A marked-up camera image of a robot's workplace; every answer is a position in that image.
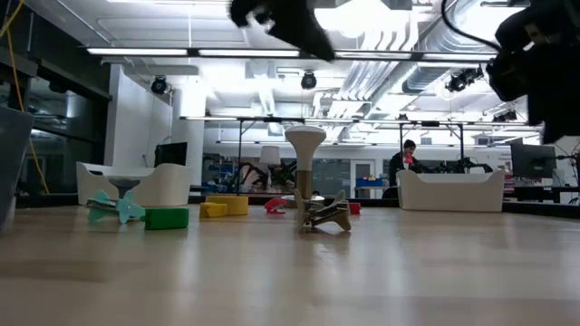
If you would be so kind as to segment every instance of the white wall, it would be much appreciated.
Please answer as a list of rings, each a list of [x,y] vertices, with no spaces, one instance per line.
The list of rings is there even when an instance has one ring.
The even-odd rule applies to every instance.
[[[105,164],[153,167],[155,147],[171,136],[173,109],[127,77],[119,64],[111,66],[110,94]]]

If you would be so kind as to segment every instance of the green block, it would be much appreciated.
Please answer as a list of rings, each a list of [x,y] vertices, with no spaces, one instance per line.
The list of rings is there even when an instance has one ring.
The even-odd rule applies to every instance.
[[[145,230],[186,228],[189,225],[189,208],[146,208],[141,220],[145,222]]]

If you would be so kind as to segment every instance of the man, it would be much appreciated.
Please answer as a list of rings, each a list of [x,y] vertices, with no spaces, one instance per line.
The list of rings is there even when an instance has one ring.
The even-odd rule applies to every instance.
[[[399,152],[392,156],[391,161],[389,162],[389,187],[397,187],[397,172],[405,169],[403,160],[410,159],[410,161],[407,162],[410,163],[410,165],[417,166],[419,164],[419,161],[413,157],[416,148],[417,145],[415,145],[415,142],[407,139],[402,145],[402,153]]]

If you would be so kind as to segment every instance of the column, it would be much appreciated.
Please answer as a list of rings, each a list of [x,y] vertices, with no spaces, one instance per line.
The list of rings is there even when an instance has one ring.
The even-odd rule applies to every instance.
[[[203,120],[181,120],[181,116],[202,117],[206,114],[206,93],[198,82],[173,91],[171,142],[187,142],[186,165],[192,170],[191,185],[201,185],[203,170]]]

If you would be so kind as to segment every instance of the fluorescent light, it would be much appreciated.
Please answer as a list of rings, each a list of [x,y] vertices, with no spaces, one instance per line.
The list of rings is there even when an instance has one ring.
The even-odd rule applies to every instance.
[[[421,59],[427,62],[488,62],[495,57],[495,53],[424,53]]]
[[[204,120],[204,121],[236,121],[234,117],[181,117],[184,120]]]
[[[237,49],[207,49],[199,50],[202,57],[284,57],[297,58],[298,50],[237,50]]]
[[[336,57],[339,59],[364,59],[364,60],[409,60],[411,53],[396,53],[384,51],[337,51]]]
[[[305,119],[306,122],[316,123],[353,123],[353,119]]]
[[[216,144],[234,144],[237,145],[240,142],[238,140],[218,140]],[[253,140],[242,140],[243,145],[290,145],[288,141],[253,141]]]
[[[130,48],[88,48],[94,55],[158,55],[158,56],[188,56],[186,49],[130,49]]]
[[[417,62],[421,68],[479,68],[478,63],[459,63],[459,62]]]
[[[138,5],[225,5],[227,1],[203,1],[203,0],[107,0],[114,4],[138,4]]]

